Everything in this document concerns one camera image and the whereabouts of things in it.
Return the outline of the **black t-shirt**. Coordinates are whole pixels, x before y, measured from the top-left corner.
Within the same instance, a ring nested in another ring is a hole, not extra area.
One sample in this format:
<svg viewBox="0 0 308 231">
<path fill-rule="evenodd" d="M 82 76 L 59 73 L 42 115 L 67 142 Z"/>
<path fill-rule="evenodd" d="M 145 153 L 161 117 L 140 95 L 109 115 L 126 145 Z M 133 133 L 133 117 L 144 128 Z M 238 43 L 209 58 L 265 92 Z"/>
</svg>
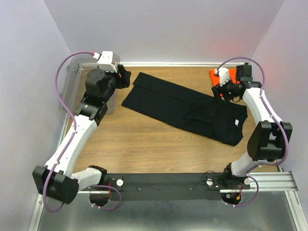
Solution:
<svg viewBox="0 0 308 231">
<path fill-rule="evenodd" d="M 236 146 L 247 108 L 140 72 L 122 106 L 173 127 Z"/>
</svg>

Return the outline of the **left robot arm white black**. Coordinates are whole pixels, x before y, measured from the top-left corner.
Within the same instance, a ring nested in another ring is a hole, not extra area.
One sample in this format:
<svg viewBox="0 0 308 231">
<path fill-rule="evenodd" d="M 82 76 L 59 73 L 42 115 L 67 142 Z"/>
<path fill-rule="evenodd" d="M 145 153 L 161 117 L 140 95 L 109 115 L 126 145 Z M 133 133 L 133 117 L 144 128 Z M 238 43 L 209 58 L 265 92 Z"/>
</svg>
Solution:
<svg viewBox="0 0 308 231">
<path fill-rule="evenodd" d="M 87 140 L 107 113 L 107 103 L 117 89 L 130 85 L 131 72 L 118 64 L 115 71 L 96 67 L 87 73 L 85 93 L 73 123 L 53 156 L 42 167 L 36 166 L 32 176 L 43 199 L 52 198 L 70 204 L 77 193 L 89 186 L 102 190 L 107 184 L 107 170 L 91 165 L 73 173 L 76 160 Z"/>
</svg>

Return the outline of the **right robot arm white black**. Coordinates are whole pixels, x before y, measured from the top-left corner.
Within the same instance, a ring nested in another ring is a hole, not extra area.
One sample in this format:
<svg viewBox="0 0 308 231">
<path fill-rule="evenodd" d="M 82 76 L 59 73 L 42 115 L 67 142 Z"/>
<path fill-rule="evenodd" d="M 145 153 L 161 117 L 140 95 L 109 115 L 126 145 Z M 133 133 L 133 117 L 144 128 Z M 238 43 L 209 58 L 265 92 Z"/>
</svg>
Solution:
<svg viewBox="0 0 308 231">
<path fill-rule="evenodd" d="M 239 97 L 250 109 L 256 123 L 246 153 L 229 163 L 218 178 L 223 187 L 234 189 L 240 184 L 249 184 L 247 175 L 257 167 L 276 166 L 287 158 L 293 127 L 274 112 L 263 85 L 253 81 L 252 67 L 248 63 L 236 66 L 235 82 L 225 67 L 216 68 L 214 75 L 219 78 L 218 84 L 212 87 L 215 98 L 221 103 Z"/>
</svg>

